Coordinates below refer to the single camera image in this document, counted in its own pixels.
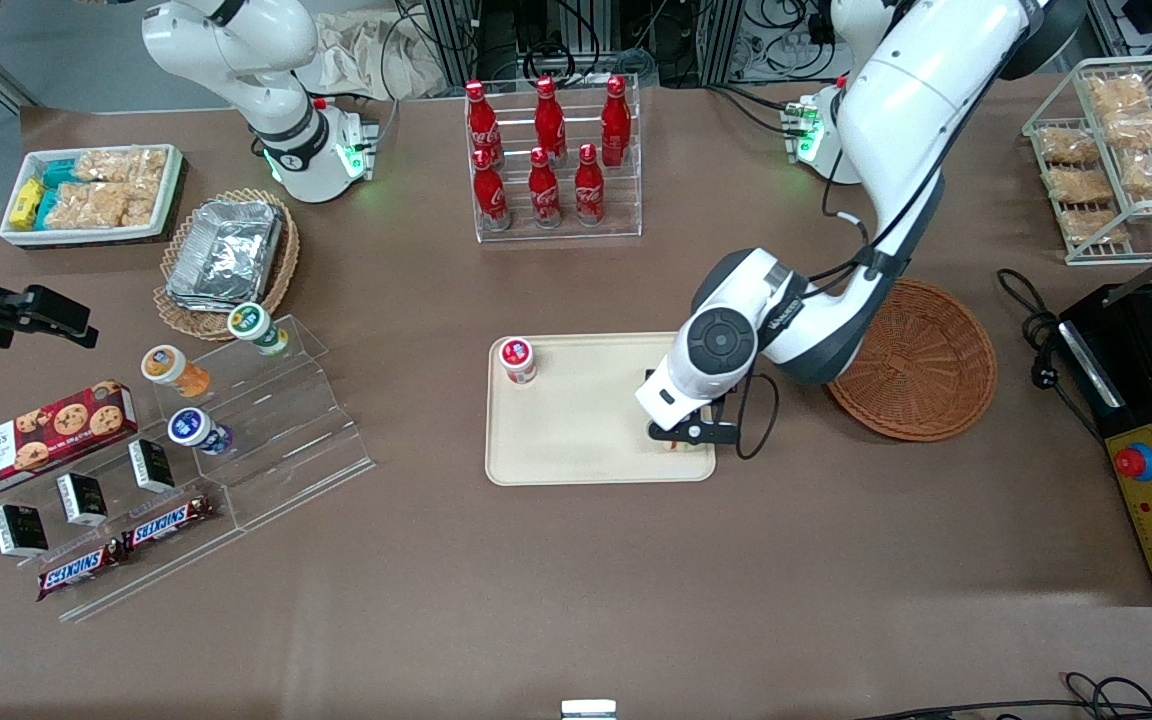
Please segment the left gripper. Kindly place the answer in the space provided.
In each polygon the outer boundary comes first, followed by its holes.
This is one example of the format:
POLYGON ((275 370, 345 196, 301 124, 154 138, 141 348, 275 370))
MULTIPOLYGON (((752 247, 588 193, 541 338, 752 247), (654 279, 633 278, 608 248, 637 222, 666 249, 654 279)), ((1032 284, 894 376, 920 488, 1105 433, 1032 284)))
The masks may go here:
POLYGON ((708 406, 736 382, 737 370, 704 372, 689 353, 670 348, 657 367, 645 370, 644 382, 634 397, 658 427, 676 427, 685 416, 708 406))

